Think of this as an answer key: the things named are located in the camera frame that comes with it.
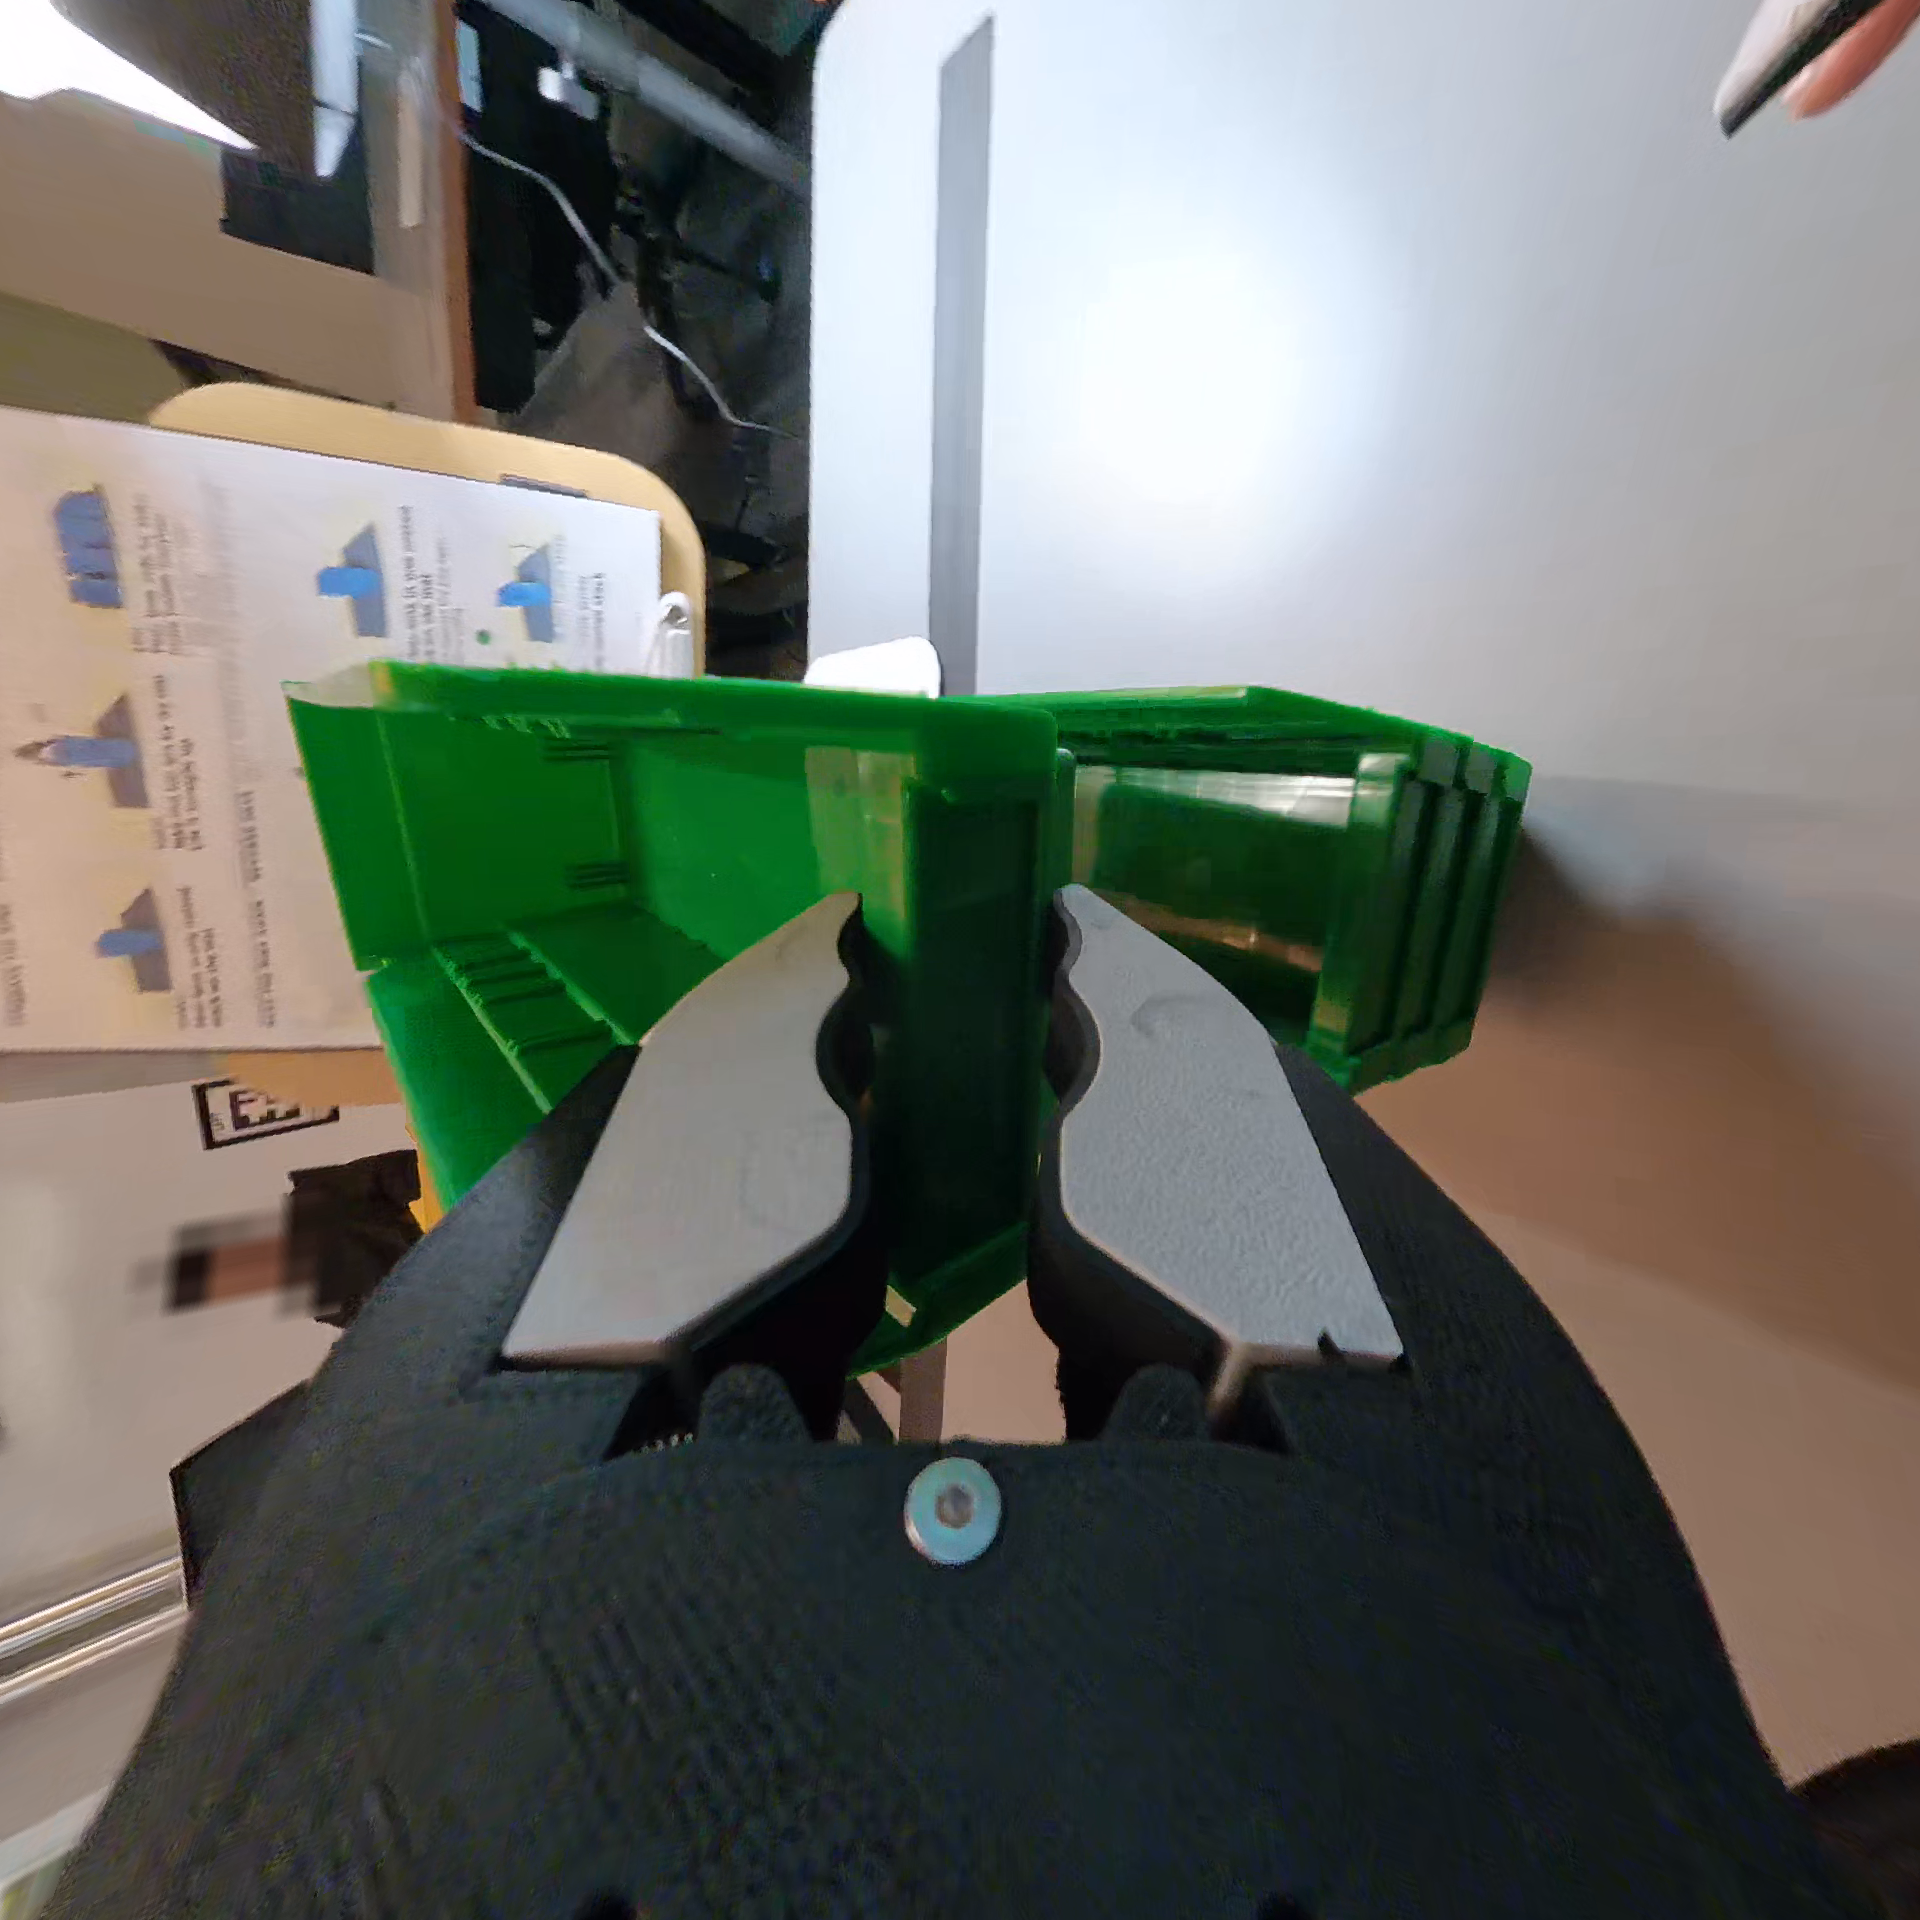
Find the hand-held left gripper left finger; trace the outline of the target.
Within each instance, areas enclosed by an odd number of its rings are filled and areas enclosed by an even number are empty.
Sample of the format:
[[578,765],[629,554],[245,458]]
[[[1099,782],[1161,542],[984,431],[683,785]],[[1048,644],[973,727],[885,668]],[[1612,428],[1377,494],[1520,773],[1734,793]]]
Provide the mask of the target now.
[[862,937],[862,898],[833,891],[643,1034],[506,1366],[659,1367],[683,1405],[755,1366],[811,1433],[839,1425],[885,1295]]

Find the grey desk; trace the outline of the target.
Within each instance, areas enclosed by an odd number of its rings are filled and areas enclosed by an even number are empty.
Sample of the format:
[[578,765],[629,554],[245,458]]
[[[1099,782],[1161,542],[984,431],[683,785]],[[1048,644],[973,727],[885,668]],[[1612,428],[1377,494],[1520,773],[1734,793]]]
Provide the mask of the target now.
[[1530,770],[1369,1096],[1641,1443],[1789,1778],[1915,1737],[1915,31],[1753,2],[843,2],[812,645],[927,633],[939,66],[994,17],[978,692],[1284,685]]

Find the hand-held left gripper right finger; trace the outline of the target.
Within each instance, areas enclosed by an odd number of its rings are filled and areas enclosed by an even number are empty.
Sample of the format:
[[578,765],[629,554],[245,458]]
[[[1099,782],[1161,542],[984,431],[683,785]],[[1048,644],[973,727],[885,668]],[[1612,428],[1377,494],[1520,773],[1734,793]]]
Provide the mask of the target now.
[[1171,1367],[1231,1425],[1280,1367],[1396,1367],[1405,1336],[1261,1019],[1087,886],[1051,901],[1027,1306],[1067,1425]]

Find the black and white marker sign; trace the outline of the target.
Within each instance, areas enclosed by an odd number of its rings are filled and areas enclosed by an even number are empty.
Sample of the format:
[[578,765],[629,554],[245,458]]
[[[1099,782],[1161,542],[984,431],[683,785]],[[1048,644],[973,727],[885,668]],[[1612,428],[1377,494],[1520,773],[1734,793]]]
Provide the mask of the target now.
[[204,1151],[332,1127],[343,1115],[332,1102],[298,1102],[289,1096],[245,1088],[233,1076],[202,1076],[190,1083],[190,1092]]

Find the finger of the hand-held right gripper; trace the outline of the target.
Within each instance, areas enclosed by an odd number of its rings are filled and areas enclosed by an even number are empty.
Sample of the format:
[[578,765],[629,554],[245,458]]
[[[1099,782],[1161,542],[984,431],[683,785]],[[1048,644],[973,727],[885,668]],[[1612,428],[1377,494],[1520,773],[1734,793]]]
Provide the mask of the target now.
[[1740,135],[1814,57],[1847,37],[1879,2],[1759,2],[1713,92],[1725,138]]

